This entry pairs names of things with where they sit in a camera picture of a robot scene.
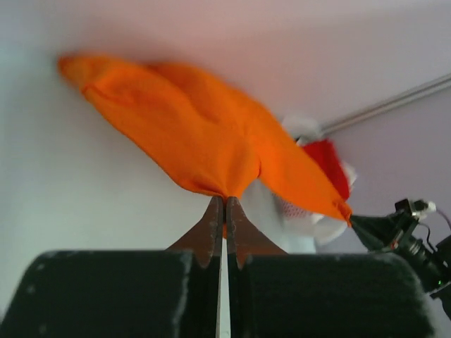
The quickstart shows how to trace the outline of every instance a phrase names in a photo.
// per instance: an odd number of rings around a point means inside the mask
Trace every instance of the towel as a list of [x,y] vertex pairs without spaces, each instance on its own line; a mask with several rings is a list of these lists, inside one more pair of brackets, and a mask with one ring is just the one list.
[[60,59],[62,76],[182,188],[241,197],[256,178],[311,212],[346,220],[350,207],[320,167],[259,102],[184,63],[110,56]]

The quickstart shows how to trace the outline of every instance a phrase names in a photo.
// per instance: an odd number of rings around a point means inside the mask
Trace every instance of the black wire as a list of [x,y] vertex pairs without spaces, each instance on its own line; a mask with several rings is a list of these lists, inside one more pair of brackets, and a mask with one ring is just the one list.
[[446,223],[448,223],[448,227],[450,227],[450,230],[451,230],[451,220],[448,218],[446,213],[444,213],[440,209],[436,209],[435,211],[437,212],[437,214],[439,214],[440,216],[442,216],[446,220]]
[[428,244],[429,248],[433,251],[433,252],[437,252],[437,250],[433,247],[433,245],[429,242],[429,239],[431,238],[431,229],[429,227],[429,225],[424,224],[424,223],[418,223],[418,225],[422,225],[424,226],[427,230],[428,230],[428,235],[426,236],[426,243]]

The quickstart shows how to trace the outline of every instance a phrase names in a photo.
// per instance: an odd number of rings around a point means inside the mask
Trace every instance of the orange fabric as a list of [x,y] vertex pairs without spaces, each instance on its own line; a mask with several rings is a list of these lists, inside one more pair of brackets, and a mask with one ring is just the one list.
[[62,75],[181,187],[240,197],[256,178],[301,208],[349,221],[318,165],[258,102],[199,68],[61,58]]

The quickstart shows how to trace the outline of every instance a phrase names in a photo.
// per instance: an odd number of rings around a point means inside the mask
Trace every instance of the red cloth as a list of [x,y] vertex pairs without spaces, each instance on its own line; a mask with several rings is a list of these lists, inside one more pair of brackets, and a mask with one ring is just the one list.
[[307,144],[302,148],[318,163],[340,196],[346,201],[350,197],[349,182],[342,169],[341,161],[335,152],[333,143],[328,139],[324,139]]

